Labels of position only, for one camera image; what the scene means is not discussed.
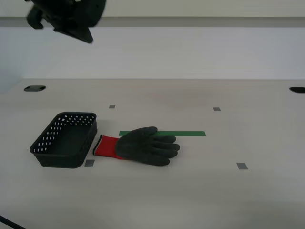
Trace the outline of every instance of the white table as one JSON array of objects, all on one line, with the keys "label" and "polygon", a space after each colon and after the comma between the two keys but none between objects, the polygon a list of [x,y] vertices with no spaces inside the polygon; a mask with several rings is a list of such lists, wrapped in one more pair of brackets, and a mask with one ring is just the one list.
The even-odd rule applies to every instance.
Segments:
[{"label": "white table", "polygon": [[[23,91],[32,84],[47,88]],[[27,229],[303,229],[296,85],[305,81],[23,80],[0,95],[0,215]],[[93,156],[93,147],[93,167],[41,167],[29,148],[63,111],[97,114],[92,146],[151,125],[207,136],[179,137],[167,167]]]}]

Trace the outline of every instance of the basket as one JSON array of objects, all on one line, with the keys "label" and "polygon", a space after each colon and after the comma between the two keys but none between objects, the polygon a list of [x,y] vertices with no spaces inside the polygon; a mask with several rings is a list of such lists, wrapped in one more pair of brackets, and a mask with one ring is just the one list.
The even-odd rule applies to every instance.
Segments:
[{"label": "basket", "polygon": [[96,114],[58,114],[30,147],[43,167],[78,168],[97,133]]}]

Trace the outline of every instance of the green strip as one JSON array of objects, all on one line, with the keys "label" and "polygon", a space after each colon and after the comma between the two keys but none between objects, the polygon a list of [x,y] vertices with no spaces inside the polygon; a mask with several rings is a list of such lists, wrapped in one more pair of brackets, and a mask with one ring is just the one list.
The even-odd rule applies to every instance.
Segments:
[{"label": "green strip", "polygon": [[[120,131],[119,136],[124,136],[130,131]],[[158,131],[156,136],[179,136],[179,137],[205,137],[205,131]]]}]

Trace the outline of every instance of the gray square marker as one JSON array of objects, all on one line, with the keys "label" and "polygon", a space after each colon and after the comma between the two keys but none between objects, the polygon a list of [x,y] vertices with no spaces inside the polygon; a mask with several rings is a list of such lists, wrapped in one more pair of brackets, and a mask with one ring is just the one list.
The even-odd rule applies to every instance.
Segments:
[{"label": "gray square marker", "polygon": [[86,160],[85,167],[92,167],[95,160]]},{"label": "gray square marker", "polygon": [[241,170],[248,169],[246,163],[237,163],[237,166]]}]

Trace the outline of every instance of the work glove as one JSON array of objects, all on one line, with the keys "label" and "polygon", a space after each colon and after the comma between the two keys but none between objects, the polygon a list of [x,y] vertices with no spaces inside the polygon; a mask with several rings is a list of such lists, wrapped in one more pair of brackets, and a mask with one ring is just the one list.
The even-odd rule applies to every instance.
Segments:
[{"label": "work glove", "polygon": [[178,155],[180,146],[175,136],[155,136],[156,127],[133,130],[121,138],[101,135],[93,154],[134,160],[154,166],[166,166]]}]

